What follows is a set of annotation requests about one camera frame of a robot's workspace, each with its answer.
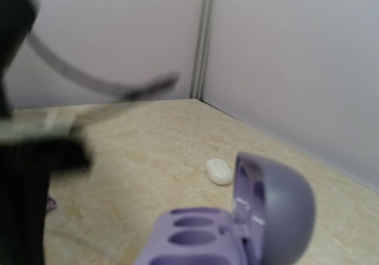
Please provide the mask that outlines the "blue-grey earbud charging case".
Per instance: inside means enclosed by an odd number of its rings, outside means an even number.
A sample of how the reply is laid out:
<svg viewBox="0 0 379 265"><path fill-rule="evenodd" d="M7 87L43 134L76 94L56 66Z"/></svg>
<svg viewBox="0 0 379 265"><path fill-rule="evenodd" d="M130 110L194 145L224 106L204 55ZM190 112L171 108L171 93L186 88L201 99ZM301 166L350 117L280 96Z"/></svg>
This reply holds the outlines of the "blue-grey earbud charging case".
<svg viewBox="0 0 379 265"><path fill-rule="evenodd" d="M300 173L241 152L232 210L161 214L136 264L294 264L307 250L315 218L314 194Z"/></svg>

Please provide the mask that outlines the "white earbud charging case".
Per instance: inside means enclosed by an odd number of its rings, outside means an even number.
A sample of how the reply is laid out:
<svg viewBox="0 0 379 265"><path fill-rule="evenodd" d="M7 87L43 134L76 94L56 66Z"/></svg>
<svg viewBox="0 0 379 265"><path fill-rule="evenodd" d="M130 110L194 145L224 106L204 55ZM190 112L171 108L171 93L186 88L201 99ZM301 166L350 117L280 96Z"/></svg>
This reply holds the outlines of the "white earbud charging case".
<svg viewBox="0 0 379 265"><path fill-rule="evenodd" d="M220 158L209 159L205 167L206 173L212 183L225 186L232 182L232 171L224 160Z"/></svg>

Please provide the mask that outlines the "purple earbud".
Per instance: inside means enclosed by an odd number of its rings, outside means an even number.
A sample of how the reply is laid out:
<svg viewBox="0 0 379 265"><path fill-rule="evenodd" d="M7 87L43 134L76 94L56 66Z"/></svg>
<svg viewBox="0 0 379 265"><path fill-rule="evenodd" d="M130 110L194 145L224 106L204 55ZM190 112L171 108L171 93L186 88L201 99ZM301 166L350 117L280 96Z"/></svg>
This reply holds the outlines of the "purple earbud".
<svg viewBox="0 0 379 265"><path fill-rule="evenodd" d="M57 208L57 201L51 196L47 197L46 213L49 213Z"/></svg>

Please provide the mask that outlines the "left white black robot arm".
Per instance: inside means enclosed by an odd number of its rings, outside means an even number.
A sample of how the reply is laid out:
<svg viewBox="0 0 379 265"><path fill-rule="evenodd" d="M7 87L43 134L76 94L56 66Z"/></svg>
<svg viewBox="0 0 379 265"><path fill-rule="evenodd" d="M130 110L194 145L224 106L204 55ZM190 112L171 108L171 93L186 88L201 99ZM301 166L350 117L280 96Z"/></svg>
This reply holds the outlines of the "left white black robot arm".
<svg viewBox="0 0 379 265"><path fill-rule="evenodd" d="M1 0L1 74L37 17L32 0ZM91 166L82 138L63 135L1 144L1 264L44 264L51 173Z"/></svg>

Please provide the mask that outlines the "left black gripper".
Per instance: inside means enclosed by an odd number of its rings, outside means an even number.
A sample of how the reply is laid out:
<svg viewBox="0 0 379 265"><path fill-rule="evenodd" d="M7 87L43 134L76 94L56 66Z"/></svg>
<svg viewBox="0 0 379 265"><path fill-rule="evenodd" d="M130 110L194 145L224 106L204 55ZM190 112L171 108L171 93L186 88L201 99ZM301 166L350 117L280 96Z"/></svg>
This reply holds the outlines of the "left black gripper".
<svg viewBox="0 0 379 265"><path fill-rule="evenodd" d="M1 145L1 264L44 264L50 178L85 173L92 155L83 139L51 138Z"/></svg>

